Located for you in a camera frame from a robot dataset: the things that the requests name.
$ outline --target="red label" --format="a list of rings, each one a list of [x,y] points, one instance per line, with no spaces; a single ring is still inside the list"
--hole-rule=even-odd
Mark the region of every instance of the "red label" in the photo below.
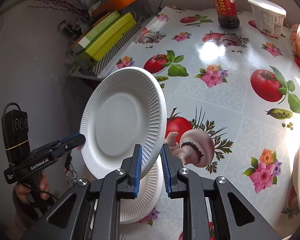
[[[235,6],[234,0],[214,0],[214,4],[219,15],[224,16],[236,16],[237,8]]]

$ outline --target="white lid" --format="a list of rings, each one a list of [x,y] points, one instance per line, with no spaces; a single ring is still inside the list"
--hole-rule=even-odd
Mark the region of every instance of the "white lid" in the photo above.
[[[287,16],[286,10],[273,2],[267,0],[248,0],[248,2],[256,6],[259,6],[263,9]]]

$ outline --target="metal bolt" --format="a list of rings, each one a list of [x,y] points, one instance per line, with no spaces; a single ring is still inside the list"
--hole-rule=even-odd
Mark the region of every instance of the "metal bolt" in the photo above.
[[[189,174],[189,172],[190,172],[189,169],[187,169],[187,168],[181,168],[179,171],[181,174],[185,174],[185,175]]]
[[[78,180],[79,186],[84,186],[84,185],[86,185],[87,183],[88,183],[88,180],[85,179],[85,178],[82,178],[82,179],[79,179],[79,180]]]
[[[227,181],[228,180],[223,176],[217,177],[217,182],[219,182],[220,184],[225,184]]]
[[[124,174],[126,171],[124,170],[124,169],[116,169],[115,170],[115,174],[117,174],[117,175],[122,175],[122,174]]]

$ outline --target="plastic tub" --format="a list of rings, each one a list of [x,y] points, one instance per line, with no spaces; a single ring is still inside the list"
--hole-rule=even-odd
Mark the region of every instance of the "plastic tub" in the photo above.
[[[248,0],[251,4],[256,27],[271,37],[280,37],[283,19],[287,16],[285,9],[267,0]]]

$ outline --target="human hand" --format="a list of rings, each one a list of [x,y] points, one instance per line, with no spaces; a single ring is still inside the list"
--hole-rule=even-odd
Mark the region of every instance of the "human hand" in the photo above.
[[[44,171],[40,171],[40,174],[41,174],[41,180],[39,183],[39,189],[50,192],[50,187],[48,184],[48,179],[47,179],[46,173]],[[24,203],[24,204],[29,203],[29,200],[27,199],[26,194],[31,191],[30,189],[26,188],[22,184],[16,184],[14,187],[14,190],[16,191],[16,194],[22,203]],[[40,193],[40,197],[43,200],[47,200],[50,197],[50,195],[45,194],[45,193]]]

